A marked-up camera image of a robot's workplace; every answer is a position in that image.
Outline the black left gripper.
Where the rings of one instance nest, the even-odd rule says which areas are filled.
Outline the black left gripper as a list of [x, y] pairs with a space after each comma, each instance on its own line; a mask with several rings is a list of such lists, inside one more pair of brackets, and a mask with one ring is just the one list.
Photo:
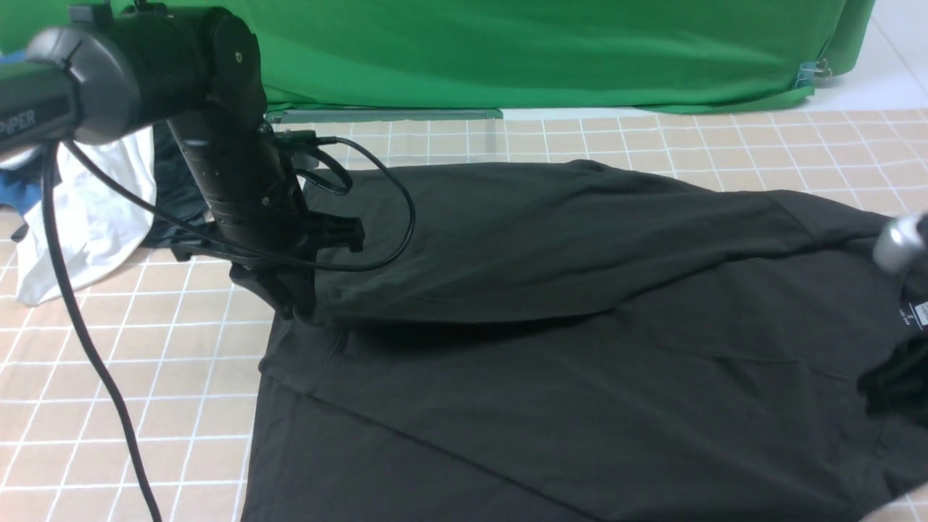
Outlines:
[[288, 167], [209, 167], [207, 255], [231, 261], [230, 280], [284, 320], [311, 323], [315, 242], [301, 188]]

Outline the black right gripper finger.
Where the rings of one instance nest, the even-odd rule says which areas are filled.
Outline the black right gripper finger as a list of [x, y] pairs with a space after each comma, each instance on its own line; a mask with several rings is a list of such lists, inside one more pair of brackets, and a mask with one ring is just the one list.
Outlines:
[[858, 378], [871, 418], [898, 418], [927, 427], [927, 341], [908, 341]]

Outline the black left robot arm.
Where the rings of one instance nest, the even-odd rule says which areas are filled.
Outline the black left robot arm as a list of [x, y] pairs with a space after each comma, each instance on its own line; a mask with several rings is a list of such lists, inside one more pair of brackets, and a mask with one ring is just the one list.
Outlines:
[[278, 316], [315, 306], [310, 211], [273, 145], [260, 50], [222, 7], [76, 4], [2, 74], [2, 152], [74, 140], [102, 145], [166, 122], [213, 221], [174, 241], [175, 258], [230, 261], [230, 278]]

